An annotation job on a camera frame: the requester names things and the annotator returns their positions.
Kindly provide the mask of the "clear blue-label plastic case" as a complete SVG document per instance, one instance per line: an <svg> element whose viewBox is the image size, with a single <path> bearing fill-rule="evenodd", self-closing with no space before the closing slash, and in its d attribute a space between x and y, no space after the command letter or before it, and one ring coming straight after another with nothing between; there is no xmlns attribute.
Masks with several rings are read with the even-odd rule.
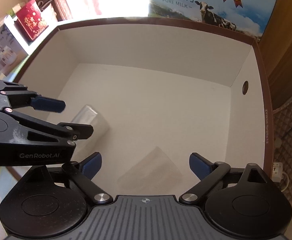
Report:
<svg viewBox="0 0 292 240"><path fill-rule="evenodd" d="M93 127L93 134L87 139L91 144L96 144L109 130L109 123L106 119L90 105L82 107L71 122L76 124L87 124Z"/></svg>

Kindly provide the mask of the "clear plastic cup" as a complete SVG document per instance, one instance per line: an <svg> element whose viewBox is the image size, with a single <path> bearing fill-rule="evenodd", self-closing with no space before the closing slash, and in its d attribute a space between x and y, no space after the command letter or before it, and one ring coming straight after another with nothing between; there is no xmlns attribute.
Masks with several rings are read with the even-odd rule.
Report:
<svg viewBox="0 0 292 240"><path fill-rule="evenodd" d="M117 180L119 193L128 195L173 194L181 183L180 170L159 147Z"/></svg>

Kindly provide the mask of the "white humidifier box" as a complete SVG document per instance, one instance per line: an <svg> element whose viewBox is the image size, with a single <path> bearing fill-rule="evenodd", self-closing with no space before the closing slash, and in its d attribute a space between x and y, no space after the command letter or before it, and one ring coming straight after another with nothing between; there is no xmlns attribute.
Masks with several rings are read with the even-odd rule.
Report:
<svg viewBox="0 0 292 240"><path fill-rule="evenodd" d="M9 75L28 56L28 50L13 18L0 18L0 78Z"/></svg>

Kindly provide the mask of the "white power strip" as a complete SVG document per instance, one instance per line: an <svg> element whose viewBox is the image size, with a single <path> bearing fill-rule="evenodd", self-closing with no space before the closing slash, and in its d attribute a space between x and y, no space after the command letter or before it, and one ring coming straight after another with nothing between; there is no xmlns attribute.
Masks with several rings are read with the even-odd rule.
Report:
<svg viewBox="0 0 292 240"><path fill-rule="evenodd" d="M283 179L283 163L273 162L271 180L275 183L280 183Z"/></svg>

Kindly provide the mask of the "red gift bag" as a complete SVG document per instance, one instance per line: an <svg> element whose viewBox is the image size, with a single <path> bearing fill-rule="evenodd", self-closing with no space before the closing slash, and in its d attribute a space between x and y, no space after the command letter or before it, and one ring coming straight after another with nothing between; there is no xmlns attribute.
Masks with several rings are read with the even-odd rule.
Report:
<svg viewBox="0 0 292 240"><path fill-rule="evenodd" d="M32 42L48 27L47 21L42 17L36 0L30 0L16 12L19 24L25 38Z"/></svg>

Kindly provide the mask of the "brown cardboard storage box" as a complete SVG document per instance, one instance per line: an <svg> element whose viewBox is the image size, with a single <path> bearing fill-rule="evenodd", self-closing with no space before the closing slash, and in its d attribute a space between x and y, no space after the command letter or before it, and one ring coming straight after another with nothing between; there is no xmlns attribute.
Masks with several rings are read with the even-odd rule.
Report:
<svg viewBox="0 0 292 240"><path fill-rule="evenodd" d="M117 180L156 147L182 174L176 196L198 182L193 152L271 175L270 91L247 35L168 18L64 23L38 40L13 81L66 103L60 114L26 114L57 124L90 105L106 119L109 130L89 150L103 159L94 182L113 196Z"/></svg>

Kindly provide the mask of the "blue pure milk carton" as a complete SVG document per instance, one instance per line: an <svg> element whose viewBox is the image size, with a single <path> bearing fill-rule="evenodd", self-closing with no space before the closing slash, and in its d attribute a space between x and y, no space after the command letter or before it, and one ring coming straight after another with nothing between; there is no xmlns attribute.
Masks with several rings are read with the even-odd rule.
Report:
<svg viewBox="0 0 292 240"><path fill-rule="evenodd" d="M276 0L150 0L151 17L191 20L260 40Z"/></svg>

